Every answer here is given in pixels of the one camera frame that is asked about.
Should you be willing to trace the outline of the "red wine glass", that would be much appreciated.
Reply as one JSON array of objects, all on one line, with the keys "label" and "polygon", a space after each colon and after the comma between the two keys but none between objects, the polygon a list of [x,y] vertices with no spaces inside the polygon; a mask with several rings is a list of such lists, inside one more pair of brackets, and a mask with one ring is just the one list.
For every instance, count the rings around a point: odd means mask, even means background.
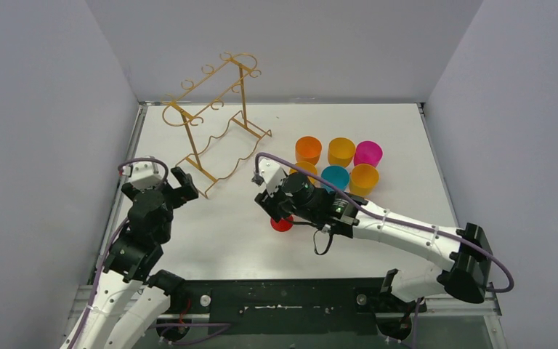
[{"label": "red wine glass", "polygon": [[287,218],[282,218],[279,220],[274,220],[270,218],[270,226],[273,230],[277,232],[286,232],[294,226],[294,219],[292,216],[288,216]]}]

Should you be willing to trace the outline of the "yellow wine glass row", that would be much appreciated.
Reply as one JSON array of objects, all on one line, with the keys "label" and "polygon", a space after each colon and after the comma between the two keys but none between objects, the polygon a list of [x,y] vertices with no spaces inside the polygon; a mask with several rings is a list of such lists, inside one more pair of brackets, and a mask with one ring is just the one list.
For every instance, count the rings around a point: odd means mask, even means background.
[{"label": "yellow wine glass row", "polygon": [[[295,165],[296,165],[298,168],[304,169],[304,170],[306,170],[306,171],[308,171],[308,172],[310,172],[310,173],[312,173],[312,174],[314,174],[314,175],[317,175],[317,174],[318,174],[318,171],[317,171],[315,165],[311,164],[310,162],[307,162],[307,161],[298,161],[298,162],[295,163]],[[317,180],[316,180],[314,177],[308,176],[307,178],[308,178],[308,180],[309,180],[313,185],[316,185]]]}]

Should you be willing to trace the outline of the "blue wine glass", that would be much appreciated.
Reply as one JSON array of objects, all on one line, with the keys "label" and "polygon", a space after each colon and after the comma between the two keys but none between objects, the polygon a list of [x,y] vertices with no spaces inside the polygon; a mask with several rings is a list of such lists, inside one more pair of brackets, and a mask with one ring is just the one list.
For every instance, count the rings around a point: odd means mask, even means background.
[{"label": "blue wine glass", "polygon": [[350,181],[349,172],[344,167],[338,165],[327,166],[321,172],[320,177],[341,191],[346,190]]}]

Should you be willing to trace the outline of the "orange wine glass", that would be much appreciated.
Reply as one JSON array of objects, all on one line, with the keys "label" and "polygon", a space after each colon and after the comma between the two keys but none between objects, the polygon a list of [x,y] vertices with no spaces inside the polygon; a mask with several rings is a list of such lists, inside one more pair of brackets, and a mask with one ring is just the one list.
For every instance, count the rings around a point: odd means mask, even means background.
[{"label": "orange wine glass", "polygon": [[295,143],[296,161],[304,161],[316,165],[320,160],[322,148],[321,142],[316,137],[301,137]]}]

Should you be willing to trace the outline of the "pink wine glass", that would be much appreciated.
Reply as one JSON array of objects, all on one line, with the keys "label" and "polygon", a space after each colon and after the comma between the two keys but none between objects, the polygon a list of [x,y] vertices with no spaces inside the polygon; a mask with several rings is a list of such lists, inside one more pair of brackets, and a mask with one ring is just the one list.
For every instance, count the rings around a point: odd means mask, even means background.
[{"label": "pink wine glass", "polygon": [[358,143],[356,146],[353,164],[354,166],[359,164],[368,164],[372,167],[377,167],[381,162],[383,155],[383,149],[378,143],[371,140],[365,140]]}]

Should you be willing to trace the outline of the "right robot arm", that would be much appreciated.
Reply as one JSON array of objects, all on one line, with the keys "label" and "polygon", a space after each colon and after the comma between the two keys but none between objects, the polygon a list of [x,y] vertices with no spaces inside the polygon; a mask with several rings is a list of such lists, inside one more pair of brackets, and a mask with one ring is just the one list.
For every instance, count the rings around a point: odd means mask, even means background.
[{"label": "right robot arm", "polygon": [[293,215],[330,237],[379,242],[426,260],[421,270],[387,272],[380,291],[387,310],[442,293],[468,303],[484,301],[492,251],[480,226],[427,225],[362,197],[317,188],[306,176],[282,169],[257,174],[253,182],[265,187],[255,201],[276,222]]}]

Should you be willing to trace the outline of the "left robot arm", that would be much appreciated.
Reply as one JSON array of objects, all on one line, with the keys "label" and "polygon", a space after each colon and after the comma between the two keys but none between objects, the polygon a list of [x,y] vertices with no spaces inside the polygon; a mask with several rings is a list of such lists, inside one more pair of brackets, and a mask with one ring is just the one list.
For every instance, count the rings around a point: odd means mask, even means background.
[{"label": "left robot arm", "polygon": [[[110,238],[87,304],[63,348],[132,348],[163,312],[178,313],[185,307],[184,279],[152,270],[171,238],[174,210],[197,199],[199,192],[180,167],[159,174],[159,165],[126,165],[129,181],[121,191],[132,206]],[[179,187],[171,187],[167,175]]]}]

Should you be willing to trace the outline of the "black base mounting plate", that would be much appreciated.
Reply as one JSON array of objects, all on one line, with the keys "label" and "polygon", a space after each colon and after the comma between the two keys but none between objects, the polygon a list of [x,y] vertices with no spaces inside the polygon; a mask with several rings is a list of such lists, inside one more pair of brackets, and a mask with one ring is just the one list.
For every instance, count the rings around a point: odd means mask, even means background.
[{"label": "black base mounting plate", "polygon": [[188,281],[166,314],[229,324],[228,334],[381,332],[405,339],[426,304],[383,293],[382,278]]}]

